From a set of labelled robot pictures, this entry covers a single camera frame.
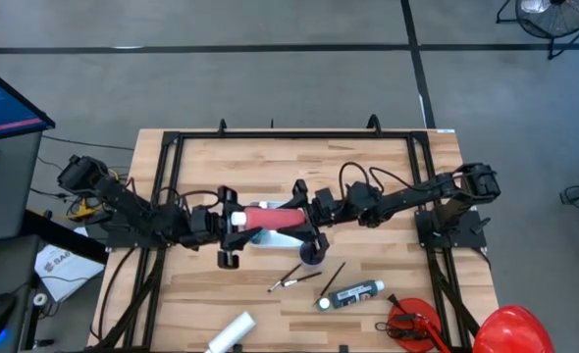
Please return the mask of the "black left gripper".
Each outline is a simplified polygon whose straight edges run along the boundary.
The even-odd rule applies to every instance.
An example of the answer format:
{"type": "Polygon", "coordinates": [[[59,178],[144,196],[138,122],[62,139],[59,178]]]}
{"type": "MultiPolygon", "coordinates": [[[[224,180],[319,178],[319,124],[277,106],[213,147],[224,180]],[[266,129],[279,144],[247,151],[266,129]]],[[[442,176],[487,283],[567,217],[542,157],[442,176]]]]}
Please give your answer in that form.
{"type": "Polygon", "coordinates": [[[223,235],[220,244],[222,257],[219,265],[223,269],[236,269],[237,265],[234,264],[234,255],[231,249],[242,249],[261,229],[253,228],[235,232],[231,215],[234,211],[243,211],[245,205],[239,202],[237,192],[227,186],[220,186],[218,188],[218,194],[219,201],[222,203],[222,218],[224,219],[223,235]]]}

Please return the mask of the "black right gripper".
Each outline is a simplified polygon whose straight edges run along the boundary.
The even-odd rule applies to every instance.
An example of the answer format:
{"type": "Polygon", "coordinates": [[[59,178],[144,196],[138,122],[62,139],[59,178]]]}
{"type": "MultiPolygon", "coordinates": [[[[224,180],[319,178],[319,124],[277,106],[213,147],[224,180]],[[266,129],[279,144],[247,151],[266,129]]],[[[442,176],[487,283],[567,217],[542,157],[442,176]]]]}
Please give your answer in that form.
{"type": "Polygon", "coordinates": [[[301,226],[291,227],[289,236],[302,241],[299,256],[302,261],[323,261],[330,248],[327,235],[321,227],[330,227],[339,218],[342,211],[342,201],[335,200],[329,188],[315,192],[315,197],[309,201],[307,186],[303,179],[295,182],[292,198],[279,206],[279,209],[300,209],[305,221],[301,226]]]}

